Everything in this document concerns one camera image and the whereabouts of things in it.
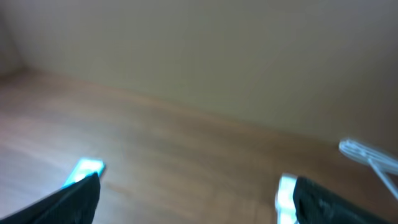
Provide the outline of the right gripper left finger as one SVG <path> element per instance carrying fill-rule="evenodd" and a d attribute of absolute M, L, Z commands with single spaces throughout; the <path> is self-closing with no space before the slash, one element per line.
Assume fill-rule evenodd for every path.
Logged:
<path fill-rule="evenodd" d="M 100 190 L 95 172 L 1 219 L 1 224 L 92 224 Z"/>

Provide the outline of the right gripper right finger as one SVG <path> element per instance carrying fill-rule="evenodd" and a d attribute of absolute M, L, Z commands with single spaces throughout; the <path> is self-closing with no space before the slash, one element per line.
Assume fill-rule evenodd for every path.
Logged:
<path fill-rule="evenodd" d="M 300 224 L 389 224 L 306 177 L 297 178 L 293 201 Z"/>

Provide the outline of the blue screen smartphone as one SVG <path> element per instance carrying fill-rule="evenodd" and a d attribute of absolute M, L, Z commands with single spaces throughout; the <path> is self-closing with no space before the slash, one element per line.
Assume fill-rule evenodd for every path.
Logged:
<path fill-rule="evenodd" d="M 100 159 L 81 158 L 73 168 L 71 174 L 62 185 L 63 188 L 68 187 L 76 182 L 81 181 L 85 177 L 97 173 L 99 177 L 106 170 L 106 164 Z"/>

